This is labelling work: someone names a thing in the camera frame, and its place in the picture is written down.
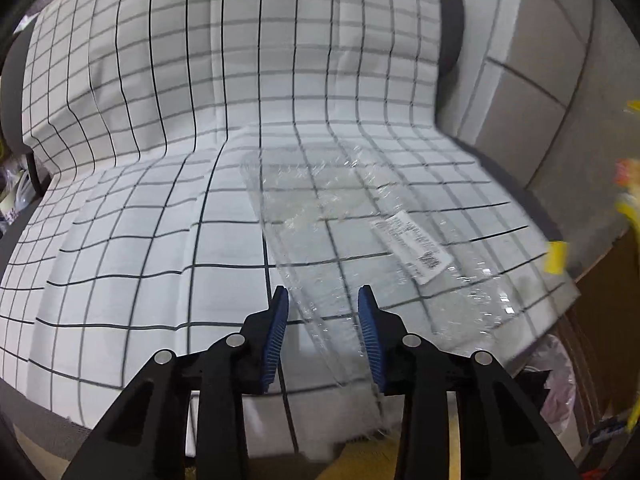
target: white label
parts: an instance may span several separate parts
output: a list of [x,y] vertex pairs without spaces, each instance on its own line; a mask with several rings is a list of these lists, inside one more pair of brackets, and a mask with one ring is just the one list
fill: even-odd
[[371,222],[373,231],[420,285],[426,285],[453,262],[436,240],[406,211]]

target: white grid cloth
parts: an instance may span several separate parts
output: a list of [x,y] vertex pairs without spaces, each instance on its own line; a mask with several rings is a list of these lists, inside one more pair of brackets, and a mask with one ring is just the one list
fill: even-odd
[[[438,0],[46,7],[22,122],[53,179],[0,285],[2,378],[92,428],[155,351],[201,351],[265,309],[281,281],[239,163],[292,142],[376,150],[505,276],[522,309],[489,350],[511,358],[548,330],[575,287],[542,273],[539,229],[433,125],[439,20]],[[330,256],[356,290],[372,258]],[[421,298],[380,303],[430,336]],[[244,400],[250,454],[369,430],[352,415],[362,395],[335,387],[292,314],[278,379]]]

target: silver screw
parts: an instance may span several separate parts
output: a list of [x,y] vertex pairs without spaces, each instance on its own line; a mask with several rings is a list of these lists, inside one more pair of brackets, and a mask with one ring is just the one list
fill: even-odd
[[407,334],[402,338],[402,344],[404,346],[410,346],[411,348],[416,348],[417,346],[420,346],[421,343],[422,339],[415,334]]
[[478,352],[474,359],[476,360],[476,363],[481,364],[482,366],[490,365],[494,361],[494,358],[491,357],[489,352]]
[[154,361],[159,365],[167,364],[174,356],[168,350],[161,350],[154,355]]
[[232,334],[226,338],[226,344],[231,346],[231,348],[236,348],[237,346],[241,346],[244,344],[244,336],[242,334]]

